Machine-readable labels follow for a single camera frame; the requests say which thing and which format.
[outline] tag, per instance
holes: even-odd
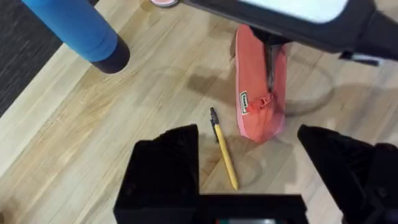
[[[248,105],[249,105],[248,93],[246,91],[242,92],[240,94],[240,99],[241,99],[241,111],[242,111],[242,114],[247,114],[248,113],[247,108],[248,108]]]

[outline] pink object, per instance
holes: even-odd
[[[281,131],[284,124],[286,54],[275,56],[274,87],[269,90],[264,44],[247,25],[236,33],[236,115],[239,131],[262,143]]]

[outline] blue cylinder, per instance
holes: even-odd
[[[100,70],[113,73],[127,64],[128,46],[87,0],[22,1],[55,35]]]

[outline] black carpet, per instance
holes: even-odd
[[[20,0],[0,0],[0,116],[61,44]]]

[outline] yellow pencil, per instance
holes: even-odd
[[[220,124],[218,122],[217,114],[214,108],[210,108],[211,112],[211,124],[213,125],[214,132],[216,134],[218,144],[220,144],[221,153],[224,158],[226,170],[228,171],[229,178],[231,179],[232,186],[235,190],[239,188],[238,179],[236,178],[235,170],[232,165],[232,160],[229,156],[228,148],[226,147],[225,138],[221,131]]]

